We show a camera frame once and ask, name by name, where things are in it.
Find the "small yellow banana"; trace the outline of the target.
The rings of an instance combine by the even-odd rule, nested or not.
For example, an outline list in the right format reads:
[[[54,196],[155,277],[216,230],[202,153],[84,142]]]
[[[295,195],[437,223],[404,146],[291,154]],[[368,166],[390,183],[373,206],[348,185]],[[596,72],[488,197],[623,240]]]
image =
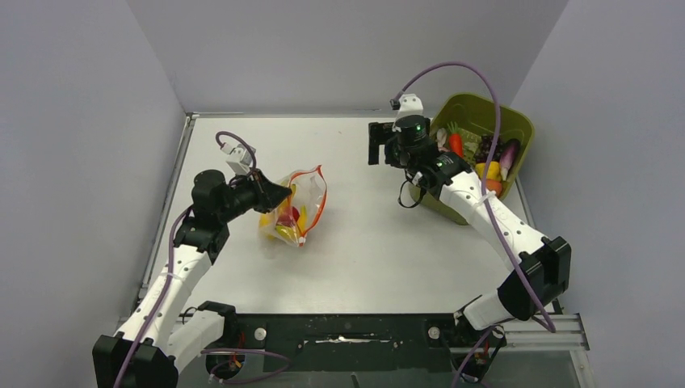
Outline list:
[[[292,209],[293,209],[293,216],[296,219],[297,233],[301,237],[304,237],[306,235],[307,222],[308,222],[307,208],[305,206],[301,206],[299,208],[293,207]]]

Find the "clear zip top bag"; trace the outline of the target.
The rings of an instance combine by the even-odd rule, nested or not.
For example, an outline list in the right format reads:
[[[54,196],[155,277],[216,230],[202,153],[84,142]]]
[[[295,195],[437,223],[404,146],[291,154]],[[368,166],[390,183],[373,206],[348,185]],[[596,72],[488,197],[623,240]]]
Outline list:
[[[291,247],[302,247],[326,207],[328,185],[321,165],[294,171],[278,184],[292,193],[275,210],[260,217],[259,232]]]

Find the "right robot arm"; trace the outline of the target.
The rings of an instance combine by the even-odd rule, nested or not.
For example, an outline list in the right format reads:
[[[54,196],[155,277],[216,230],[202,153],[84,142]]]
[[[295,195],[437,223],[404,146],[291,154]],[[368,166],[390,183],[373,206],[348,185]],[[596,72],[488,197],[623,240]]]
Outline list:
[[[500,254],[510,275],[492,292],[456,313],[454,332],[473,345],[486,328],[507,319],[527,321],[569,288],[571,246],[548,238],[516,216],[493,192],[483,192],[475,170],[458,154],[441,150],[425,116],[409,115],[368,126],[368,162],[404,171],[406,181],[456,211]]]

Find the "yellow banana bunch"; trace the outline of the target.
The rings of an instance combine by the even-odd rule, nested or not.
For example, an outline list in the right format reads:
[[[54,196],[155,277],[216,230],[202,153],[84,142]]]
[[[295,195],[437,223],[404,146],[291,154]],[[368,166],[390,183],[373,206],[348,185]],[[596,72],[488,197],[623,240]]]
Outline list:
[[[292,194],[290,197],[284,201],[280,206],[292,205],[292,198],[296,192],[296,185],[291,184]],[[292,225],[283,225],[277,222],[277,212],[278,208],[271,211],[270,213],[263,214],[259,218],[258,227],[259,229],[269,238],[277,238],[285,243],[296,246],[299,243],[300,235],[296,230],[296,223]]]

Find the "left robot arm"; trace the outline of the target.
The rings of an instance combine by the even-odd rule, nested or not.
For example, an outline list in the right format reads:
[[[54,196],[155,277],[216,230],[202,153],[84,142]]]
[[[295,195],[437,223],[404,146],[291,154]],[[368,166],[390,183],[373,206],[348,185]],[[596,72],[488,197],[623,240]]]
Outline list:
[[[192,204],[171,226],[167,262],[132,315],[92,350],[98,387],[175,387],[181,372],[223,337],[233,306],[200,306],[184,327],[179,315],[193,289],[216,262],[229,237],[228,224],[254,210],[269,213],[291,195],[252,169],[227,181],[221,171],[194,178]]]

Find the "red apple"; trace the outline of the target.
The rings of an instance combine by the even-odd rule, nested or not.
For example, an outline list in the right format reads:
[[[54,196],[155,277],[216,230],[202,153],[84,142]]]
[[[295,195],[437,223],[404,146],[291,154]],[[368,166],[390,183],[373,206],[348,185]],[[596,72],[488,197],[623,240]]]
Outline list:
[[[299,210],[291,205],[280,206],[277,215],[277,222],[283,225],[295,224],[300,217]]]

